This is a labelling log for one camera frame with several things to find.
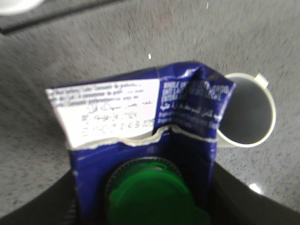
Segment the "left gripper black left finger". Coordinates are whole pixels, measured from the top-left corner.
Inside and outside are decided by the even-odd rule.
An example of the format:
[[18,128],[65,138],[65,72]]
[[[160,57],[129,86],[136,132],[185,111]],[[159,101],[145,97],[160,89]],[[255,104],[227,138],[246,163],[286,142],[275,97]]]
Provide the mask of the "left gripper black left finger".
[[68,171],[50,188],[0,219],[2,225],[76,225],[74,179]]

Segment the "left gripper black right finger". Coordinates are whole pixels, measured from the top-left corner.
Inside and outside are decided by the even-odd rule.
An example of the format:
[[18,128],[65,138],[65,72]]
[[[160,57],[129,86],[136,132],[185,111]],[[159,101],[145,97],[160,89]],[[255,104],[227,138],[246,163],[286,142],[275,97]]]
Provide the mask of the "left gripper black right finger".
[[218,163],[210,189],[213,225],[298,225],[300,214],[251,190]]

